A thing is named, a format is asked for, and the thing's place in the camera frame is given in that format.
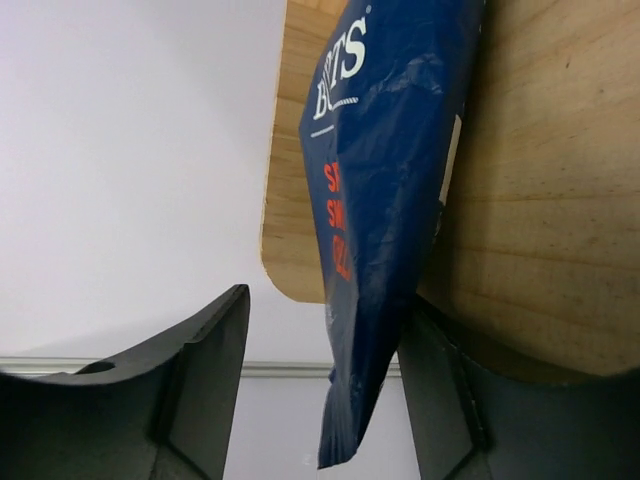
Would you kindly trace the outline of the blue spicy chilli bag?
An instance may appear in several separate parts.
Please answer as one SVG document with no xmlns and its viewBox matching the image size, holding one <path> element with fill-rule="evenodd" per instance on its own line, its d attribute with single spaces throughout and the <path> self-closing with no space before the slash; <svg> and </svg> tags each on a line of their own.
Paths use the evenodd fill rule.
<svg viewBox="0 0 640 480">
<path fill-rule="evenodd" d="M 351 1 L 299 123 L 333 356 L 318 466 L 357 453 L 438 233 L 481 1 Z"/>
</svg>

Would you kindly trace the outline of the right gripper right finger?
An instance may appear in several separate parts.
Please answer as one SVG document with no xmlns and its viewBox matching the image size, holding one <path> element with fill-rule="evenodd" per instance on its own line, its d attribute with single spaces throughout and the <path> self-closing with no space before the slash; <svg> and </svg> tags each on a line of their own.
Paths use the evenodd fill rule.
<svg viewBox="0 0 640 480">
<path fill-rule="evenodd" d="M 585 375 L 455 324 L 422 298 L 399 360 L 423 479 L 636 479 L 639 371 Z"/>
</svg>

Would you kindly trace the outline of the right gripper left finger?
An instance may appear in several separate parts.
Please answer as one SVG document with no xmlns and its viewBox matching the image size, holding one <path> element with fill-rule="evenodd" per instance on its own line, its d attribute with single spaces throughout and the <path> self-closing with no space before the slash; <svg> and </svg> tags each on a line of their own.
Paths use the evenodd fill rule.
<svg viewBox="0 0 640 480">
<path fill-rule="evenodd" d="M 75 373 L 1 376 L 5 479 L 219 479 L 250 313 L 236 285 Z"/>
</svg>

